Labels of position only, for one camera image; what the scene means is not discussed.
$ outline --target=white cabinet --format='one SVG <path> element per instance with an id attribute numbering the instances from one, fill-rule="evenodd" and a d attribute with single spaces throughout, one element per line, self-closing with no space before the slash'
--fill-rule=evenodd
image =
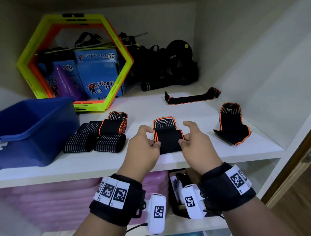
<path id="1" fill-rule="evenodd" d="M 308 0 L 229 1 L 38 1 L 0 0 L 0 109 L 33 97 L 16 68 L 16 61 L 44 13 L 103 14 L 117 33 L 135 35 L 137 43 L 166 47 L 172 40 L 187 41 L 198 62 L 199 81 L 190 86 L 170 86 L 142 92 L 133 88 L 114 100 L 105 113 L 80 114 L 80 122 L 103 120 L 109 111 L 129 115 L 126 136 L 139 125 L 174 116 L 177 128 L 188 133 L 184 120 L 198 123 L 208 134 L 223 161 L 237 163 L 253 182 L 261 198 L 311 129 L 311 2 Z M 73 46 L 62 31 L 60 46 Z M 168 106 L 172 97 L 203 94 L 211 86 L 219 98 Z M 243 123 L 252 134 L 242 144 L 230 146 L 215 136 L 219 110 L 225 102 L 240 104 Z M 0 170 L 0 188 L 108 176 L 121 166 L 127 147 L 115 153 L 63 154 L 49 166 Z M 188 167 L 181 153 L 162 155 L 154 171 Z M 177 216 L 167 219 L 167 234 L 226 228 L 219 217 L 187 223 Z M 143 229 L 141 235 L 147 235 Z M 0 226 L 0 234 L 15 236 Z"/>

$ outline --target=white shelf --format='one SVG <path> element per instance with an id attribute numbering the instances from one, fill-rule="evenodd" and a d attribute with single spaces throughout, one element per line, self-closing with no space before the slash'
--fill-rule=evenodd
<path id="1" fill-rule="evenodd" d="M 184 134 L 189 128 L 182 124 L 184 120 L 191 120 L 198 124 L 202 132 L 209 135 L 211 141 L 223 161 L 236 163 L 261 159 L 279 158 L 283 149 L 260 132 L 256 127 L 244 120 L 252 134 L 238 146 L 229 145 L 219 139 L 213 129 L 219 129 L 219 110 L 223 101 L 219 98 L 211 101 L 194 102 L 181 105 L 167 105 L 164 92 L 172 97 L 203 94 L 207 91 L 200 83 L 190 86 L 170 86 L 149 92 L 142 92 L 134 88 L 127 96 L 114 100 L 112 106 L 104 113 L 83 113 L 80 123 L 90 120 L 103 120 L 110 111 L 121 111 L 128 114 L 126 129 L 127 142 L 132 138 L 140 125 L 152 127 L 153 120 L 174 116 L 177 128 Z M 46 167 L 25 167 L 0 170 L 0 188 L 21 186 L 48 182 L 58 182 L 85 178 L 108 176 L 115 173 L 123 163 L 127 144 L 120 153 L 90 153 L 64 154 L 60 153 L 57 159 Z M 181 152 L 161 155 L 153 171 L 189 167 Z"/>
<path id="2" fill-rule="evenodd" d="M 165 229 L 161 235 L 183 234 L 212 229 L 227 228 L 228 225 L 224 219 L 219 216 L 207 217 L 203 220 L 193 220 L 176 215 L 168 215 L 165 221 Z M 71 231 L 47 232 L 42 236 L 72 236 L 75 233 Z M 150 235 L 146 226 L 141 226 L 126 233 L 126 236 L 145 236 Z"/>

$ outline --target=left hand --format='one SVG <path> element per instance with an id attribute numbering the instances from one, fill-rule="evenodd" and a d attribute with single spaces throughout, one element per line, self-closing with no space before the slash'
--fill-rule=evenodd
<path id="1" fill-rule="evenodd" d="M 147 138 L 146 132 L 153 133 L 153 129 L 141 125 L 137 134 L 128 142 L 128 150 L 124 162 L 117 174 L 129 177 L 142 183 L 160 156 L 160 142 L 154 142 Z"/>

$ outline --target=wooden door frame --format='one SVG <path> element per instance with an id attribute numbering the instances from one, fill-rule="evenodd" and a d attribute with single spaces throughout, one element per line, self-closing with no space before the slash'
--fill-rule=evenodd
<path id="1" fill-rule="evenodd" d="M 304 160 L 310 151 L 311 131 L 309 131 L 265 195 L 261 198 L 261 201 L 269 208 L 272 208 L 277 203 L 290 186 L 292 186 L 298 177 L 308 168 L 310 163 L 303 163 L 301 161 Z"/>

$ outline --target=hexagonal agility ring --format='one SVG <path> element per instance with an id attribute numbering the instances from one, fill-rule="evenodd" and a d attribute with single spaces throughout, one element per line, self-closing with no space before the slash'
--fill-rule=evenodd
<path id="1" fill-rule="evenodd" d="M 21 54 L 17 62 L 18 69 L 28 82 L 36 98 L 54 97 L 50 86 L 36 65 L 35 54 L 42 49 L 48 48 L 62 28 L 104 28 L 126 60 L 104 101 L 75 101 L 73 103 L 76 111 L 105 111 L 113 102 L 134 60 L 109 21 L 103 15 L 83 13 L 45 15 Z"/>

